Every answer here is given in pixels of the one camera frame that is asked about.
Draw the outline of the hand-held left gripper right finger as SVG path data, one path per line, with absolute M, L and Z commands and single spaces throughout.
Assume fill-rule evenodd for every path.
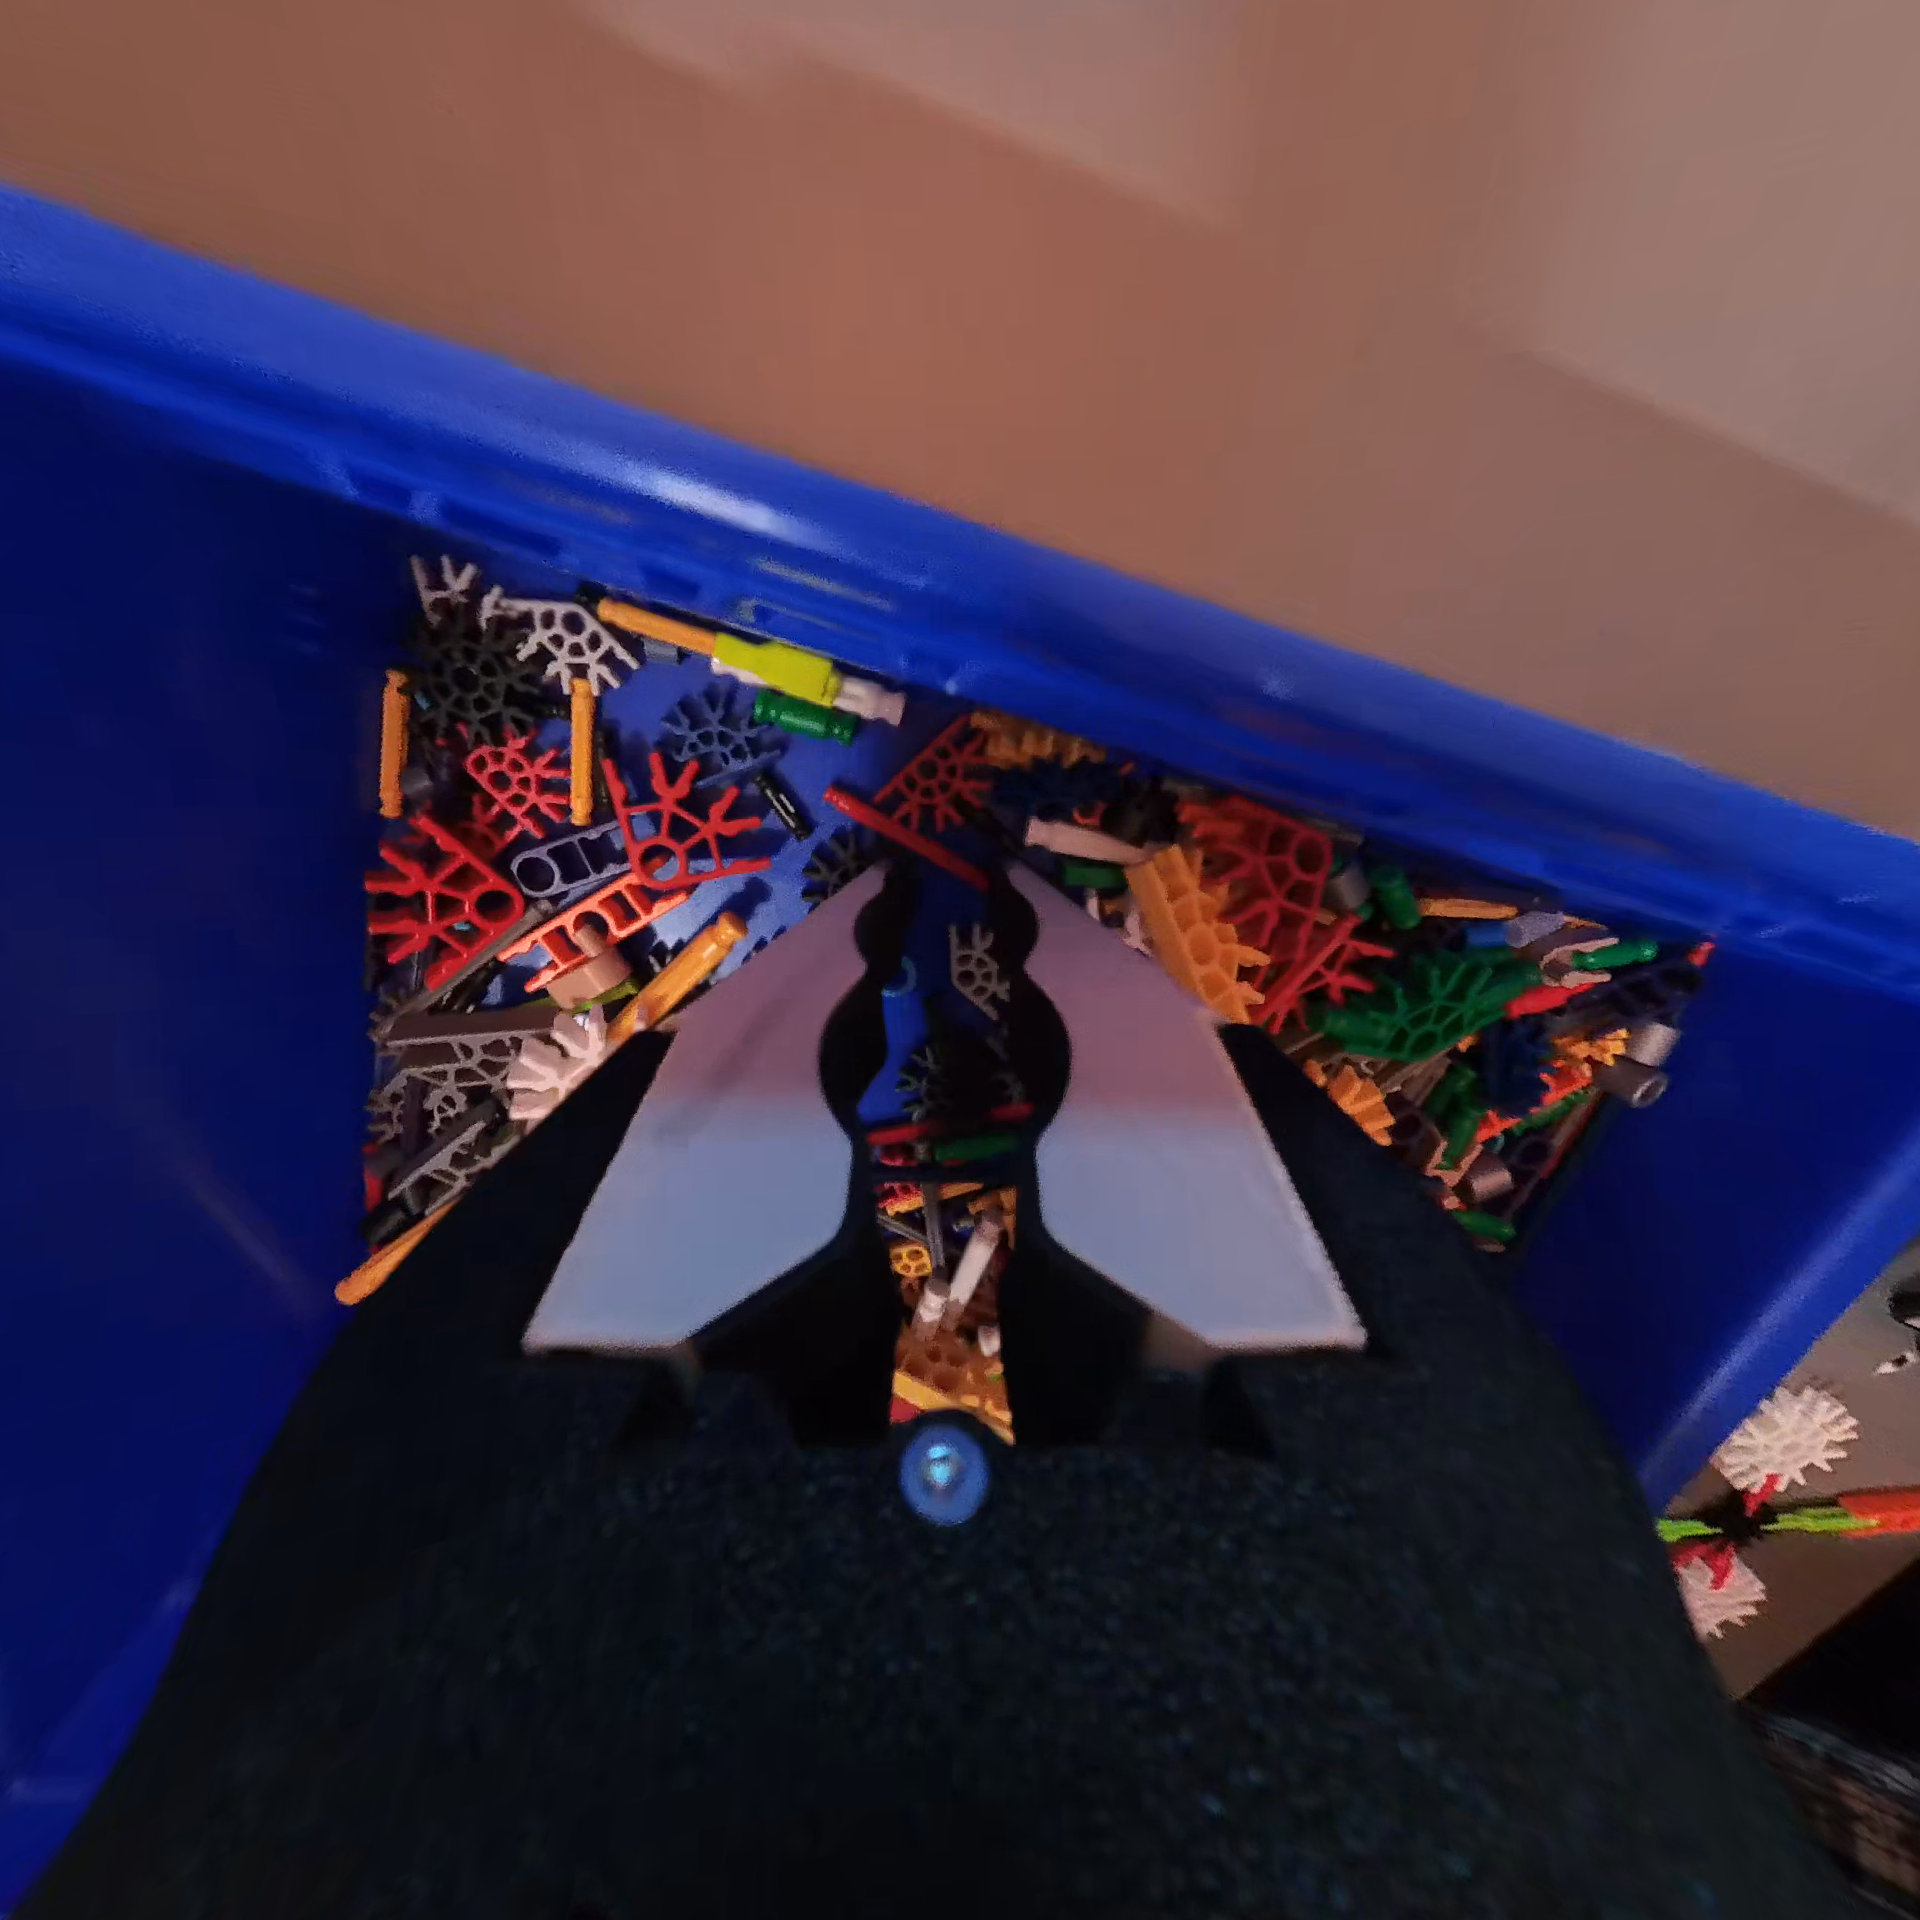
M 1000 874 L 1000 939 L 1033 1103 L 1000 1273 L 1015 1441 L 1100 1445 L 1163 1381 L 1201 1425 L 1236 1361 L 1364 1353 L 1225 1017 L 1030 869 Z

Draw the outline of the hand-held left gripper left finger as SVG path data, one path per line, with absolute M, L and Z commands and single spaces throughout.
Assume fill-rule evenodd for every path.
M 899 1293 L 857 1103 L 901 872 L 868 869 L 678 1017 L 521 1349 L 750 1376 L 803 1445 L 889 1428 Z

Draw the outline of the pile of colourful toy pieces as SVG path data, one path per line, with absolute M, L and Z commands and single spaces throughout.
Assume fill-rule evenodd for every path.
M 924 719 L 851 668 L 599 587 L 414 577 L 367 876 L 367 1252 L 327 1361 L 373 1432 L 452 1451 L 507 1421 L 510 1393 L 597 1381 L 644 1435 L 745 1402 L 783 1445 L 878 1445 L 803 1445 L 750 1376 L 521 1349 L 686 1009 L 868 869 L 901 872 L 884 1058 L 857 1103 L 901 1303 L 893 1434 L 1017 1443 L 1000 1273 L 1033 1100 L 1006 1040 L 1006 869 L 1225 1017 L 1369 1337 L 1228 1364 L 1201 1425 L 1153 1383 L 1100 1445 L 1254 1451 L 1286 1393 L 1369 1441 L 1585 1426 L 1502 1268 L 1563 1140 L 1663 1092 L 1702 948 L 1403 867 L 1143 741 L 975 700 Z

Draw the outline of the blue plastic bin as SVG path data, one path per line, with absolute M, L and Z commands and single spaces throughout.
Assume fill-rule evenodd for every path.
M 4 191 L 4 1911 L 343 1323 L 411 553 L 1708 935 L 1519 1299 L 1653 1498 L 1916 1233 L 1916 848 Z

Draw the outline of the toy rod and connector assembly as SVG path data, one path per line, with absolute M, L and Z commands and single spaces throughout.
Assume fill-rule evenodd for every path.
M 1760 1619 L 1769 1589 L 1756 1553 L 1779 1540 L 1885 1543 L 1917 1533 L 1916 1487 L 1870 1487 L 1814 1500 L 1857 1441 L 1857 1418 L 1825 1388 L 1773 1391 L 1711 1456 L 1726 1490 L 1656 1519 L 1694 1634 L 1715 1644 Z

